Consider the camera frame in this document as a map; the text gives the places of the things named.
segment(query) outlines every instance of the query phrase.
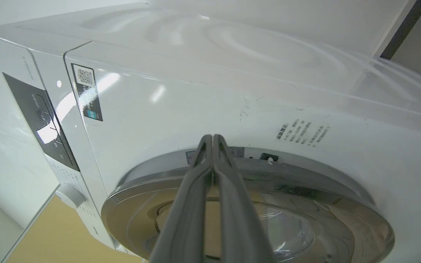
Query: washing machine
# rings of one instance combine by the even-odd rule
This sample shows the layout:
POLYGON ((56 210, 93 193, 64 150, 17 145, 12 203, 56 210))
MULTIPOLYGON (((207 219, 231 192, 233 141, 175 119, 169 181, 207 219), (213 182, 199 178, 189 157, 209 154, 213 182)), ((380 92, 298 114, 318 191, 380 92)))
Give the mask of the washing machine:
POLYGON ((167 220, 182 211, 202 241, 171 257, 203 243, 209 262, 250 258, 224 241, 243 228, 277 262, 421 262, 421 75, 259 22, 135 3, 0 26, 0 71, 57 195, 93 238, 145 259, 172 221, 189 233, 167 220), (243 201, 229 208, 212 179, 180 210, 214 134, 243 201))

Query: dial knob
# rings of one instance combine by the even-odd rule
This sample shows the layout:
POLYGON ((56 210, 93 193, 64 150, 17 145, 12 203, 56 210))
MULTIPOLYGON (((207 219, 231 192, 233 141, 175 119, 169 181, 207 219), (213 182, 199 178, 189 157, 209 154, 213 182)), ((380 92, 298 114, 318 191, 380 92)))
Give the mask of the dial knob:
POLYGON ((78 208, 86 200, 82 193, 77 191, 69 183, 63 183, 55 193, 63 203, 74 209, 78 208))

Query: qr code sticker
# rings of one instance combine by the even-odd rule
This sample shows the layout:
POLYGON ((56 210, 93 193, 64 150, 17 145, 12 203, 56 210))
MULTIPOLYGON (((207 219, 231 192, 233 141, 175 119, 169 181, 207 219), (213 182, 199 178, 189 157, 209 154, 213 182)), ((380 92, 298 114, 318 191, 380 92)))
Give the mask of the qr code sticker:
POLYGON ((90 68, 80 67, 78 65, 74 65, 75 75, 77 83, 82 85, 87 85, 89 87, 94 86, 94 71, 90 68))

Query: top panel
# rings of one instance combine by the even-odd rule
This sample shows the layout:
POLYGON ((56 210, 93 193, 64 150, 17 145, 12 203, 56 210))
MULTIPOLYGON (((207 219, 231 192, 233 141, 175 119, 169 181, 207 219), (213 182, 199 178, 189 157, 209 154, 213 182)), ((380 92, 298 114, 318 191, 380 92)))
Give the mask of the top panel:
MULTIPOLYGON (((149 5, 117 5, 65 14, 62 15, 63 19, 57 16, 50 20, 55 21, 52 25, 59 26, 58 28, 67 34, 73 28, 64 28, 59 24, 60 20, 68 16, 76 17, 81 23, 85 22, 85 26, 89 27, 92 33, 97 29, 110 28, 121 31, 126 37, 131 23, 142 22, 142 18, 137 20, 137 16, 130 13, 131 8, 146 8, 151 11, 149 15, 152 16, 154 10, 147 7, 160 10, 175 9, 193 17, 231 20, 371 54, 390 29, 394 17, 402 12, 406 2, 408 0, 153 0, 149 5)), ((170 26, 176 27, 176 23, 173 22, 170 26)))
POLYGON ((143 3, 121 7, 48 17, 22 28, 251 73, 421 113, 421 76, 389 61, 192 11, 143 3))

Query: sticker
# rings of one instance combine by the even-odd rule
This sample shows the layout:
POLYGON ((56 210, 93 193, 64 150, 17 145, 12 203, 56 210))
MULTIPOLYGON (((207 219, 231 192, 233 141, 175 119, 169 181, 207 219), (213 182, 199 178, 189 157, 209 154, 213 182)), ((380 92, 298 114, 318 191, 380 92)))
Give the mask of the sticker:
POLYGON ((84 116, 103 121, 94 70, 76 64, 71 66, 79 95, 79 107, 82 108, 84 116))
MULTIPOLYGON (((244 158, 244 148, 243 147, 229 147, 228 150, 232 153, 234 158, 244 158)), ((186 162, 190 164, 193 160, 194 153, 196 151, 186 152, 186 162)))
POLYGON ((296 119, 284 123, 276 135, 276 139, 309 147, 316 147, 327 135, 331 126, 328 123, 315 125, 311 121, 296 119))

